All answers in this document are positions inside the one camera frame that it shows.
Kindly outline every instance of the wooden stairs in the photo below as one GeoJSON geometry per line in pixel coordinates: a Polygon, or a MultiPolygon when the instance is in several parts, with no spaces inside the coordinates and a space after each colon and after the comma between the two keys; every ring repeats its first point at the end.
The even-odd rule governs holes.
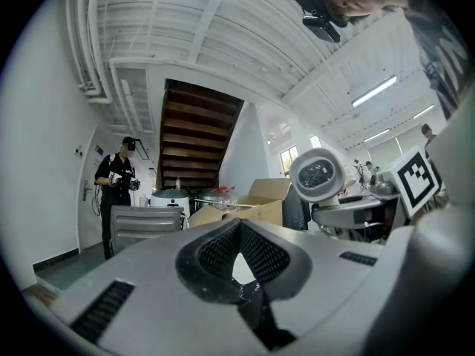
{"type": "Polygon", "coordinates": [[[243,101],[188,83],[168,81],[163,102],[157,188],[195,194],[218,186],[218,174],[243,101]]]}

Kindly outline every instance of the man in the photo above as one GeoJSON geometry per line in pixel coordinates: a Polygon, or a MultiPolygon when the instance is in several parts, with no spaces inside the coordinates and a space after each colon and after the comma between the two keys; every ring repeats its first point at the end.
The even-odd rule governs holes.
{"type": "Polygon", "coordinates": [[[96,184],[101,185],[102,246],[104,257],[111,258],[111,209],[113,205],[131,205],[128,193],[131,179],[135,178],[134,156],[135,140],[126,137],[122,141],[120,152],[106,156],[95,175],[96,184]]]}
{"type": "Polygon", "coordinates": [[[366,165],[363,168],[364,183],[370,183],[372,169],[373,169],[373,164],[371,163],[371,161],[366,161],[366,165]]]}
{"type": "MultiPolygon", "coordinates": [[[[312,8],[310,0],[296,0],[302,7],[312,8]]],[[[316,12],[330,18],[338,26],[354,23],[380,9],[401,7],[413,28],[425,73],[439,97],[445,118],[451,117],[474,79],[472,57],[459,31],[441,7],[433,0],[321,0],[326,10],[316,12]]]]}
{"type": "Polygon", "coordinates": [[[344,169],[344,185],[343,190],[347,191],[347,195],[363,195],[364,189],[361,186],[361,178],[358,168],[353,165],[345,164],[344,169]]]}
{"type": "Polygon", "coordinates": [[[440,187],[442,186],[442,178],[440,177],[440,174],[437,171],[435,165],[433,164],[432,159],[429,157],[429,153],[427,151],[428,145],[433,139],[436,138],[436,135],[432,133],[432,129],[430,129],[429,124],[423,124],[421,131],[424,137],[427,139],[427,143],[425,144],[425,149],[426,149],[425,158],[427,158],[428,162],[430,163],[430,166],[432,167],[433,175],[435,176],[437,182],[439,183],[439,190],[440,190],[440,187]]]}

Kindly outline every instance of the wall outlet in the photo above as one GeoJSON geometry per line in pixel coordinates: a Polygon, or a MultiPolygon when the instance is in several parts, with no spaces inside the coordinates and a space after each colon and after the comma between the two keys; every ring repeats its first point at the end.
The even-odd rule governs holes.
{"type": "Polygon", "coordinates": [[[82,146],[79,145],[76,149],[74,149],[74,155],[78,158],[82,158],[83,152],[82,152],[82,146]]]}

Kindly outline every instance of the gray chair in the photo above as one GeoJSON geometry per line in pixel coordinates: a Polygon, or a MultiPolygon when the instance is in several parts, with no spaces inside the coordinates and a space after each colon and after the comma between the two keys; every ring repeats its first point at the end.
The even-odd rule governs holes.
{"type": "Polygon", "coordinates": [[[128,207],[111,212],[112,251],[117,254],[142,240],[181,231],[181,207],[128,207]]]}

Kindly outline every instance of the floor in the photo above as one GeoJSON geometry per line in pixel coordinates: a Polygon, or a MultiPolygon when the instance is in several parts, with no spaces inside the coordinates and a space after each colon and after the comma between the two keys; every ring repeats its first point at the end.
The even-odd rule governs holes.
{"type": "Polygon", "coordinates": [[[102,243],[99,243],[76,256],[37,272],[36,276],[59,290],[65,290],[103,262],[105,262],[104,251],[102,243]]]}

